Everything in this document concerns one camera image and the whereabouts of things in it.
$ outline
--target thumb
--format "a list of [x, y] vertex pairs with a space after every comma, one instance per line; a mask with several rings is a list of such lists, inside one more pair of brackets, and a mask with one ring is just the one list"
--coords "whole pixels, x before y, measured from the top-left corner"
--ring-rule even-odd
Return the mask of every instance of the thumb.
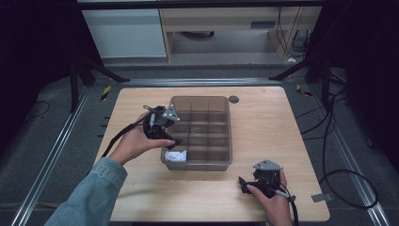
[[150, 149], [167, 147], [174, 143], [175, 141], [171, 139], [150, 139]]
[[247, 185], [247, 188], [250, 191], [250, 193], [252, 193], [252, 195], [258, 199], [261, 197], [261, 195], [263, 195], [262, 191], [258, 189], [258, 187], [256, 186]]

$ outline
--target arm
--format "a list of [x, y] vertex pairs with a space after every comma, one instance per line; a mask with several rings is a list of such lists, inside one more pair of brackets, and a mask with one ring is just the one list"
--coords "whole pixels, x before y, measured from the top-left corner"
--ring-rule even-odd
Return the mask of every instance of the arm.
[[100, 159], [68, 200], [51, 215], [46, 225], [108, 225], [127, 177], [123, 165], [149, 149], [173, 143], [173, 140], [167, 139], [147, 139], [142, 126], [129, 131], [109, 157]]
[[[279, 177], [281, 183], [286, 187], [287, 180], [285, 179], [284, 172], [281, 170], [279, 172]], [[267, 219], [274, 226], [291, 226], [291, 216], [290, 216], [290, 205], [286, 198], [275, 195], [273, 198], [269, 199], [265, 197], [261, 190], [255, 186], [247, 186], [249, 191], [256, 197], [256, 199], [261, 203], [263, 210], [266, 214]]]

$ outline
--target table top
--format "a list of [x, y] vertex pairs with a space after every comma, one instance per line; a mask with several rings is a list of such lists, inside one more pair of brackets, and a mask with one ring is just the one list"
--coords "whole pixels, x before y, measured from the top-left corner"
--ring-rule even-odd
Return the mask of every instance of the table top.
[[161, 162], [161, 149], [150, 150], [125, 165], [129, 175], [112, 221], [267, 221], [258, 201], [242, 193], [238, 184], [238, 176], [253, 181], [252, 166], [265, 159], [283, 166], [300, 221], [329, 219], [326, 203], [311, 199], [321, 189], [280, 87], [122, 89], [96, 162], [109, 141], [146, 112], [143, 105], [168, 106], [173, 96], [232, 95], [239, 102], [230, 104], [232, 163], [227, 170], [168, 170]]

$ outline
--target small round object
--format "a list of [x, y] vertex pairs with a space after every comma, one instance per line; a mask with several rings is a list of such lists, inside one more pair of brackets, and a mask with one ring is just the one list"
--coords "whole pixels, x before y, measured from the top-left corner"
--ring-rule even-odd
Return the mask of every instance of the small round object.
[[237, 96], [230, 96], [229, 97], [229, 102], [232, 104], [237, 104], [240, 101], [240, 98], [238, 98]]

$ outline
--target small white object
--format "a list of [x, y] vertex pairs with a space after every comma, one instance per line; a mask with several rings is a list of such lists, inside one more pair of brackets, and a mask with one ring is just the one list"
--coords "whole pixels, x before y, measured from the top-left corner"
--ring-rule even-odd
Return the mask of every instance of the small white object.
[[187, 150], [182, 152], [170, 152], [165, 153], [165, 159], [169, 162], [185, 162], [187, 159]]

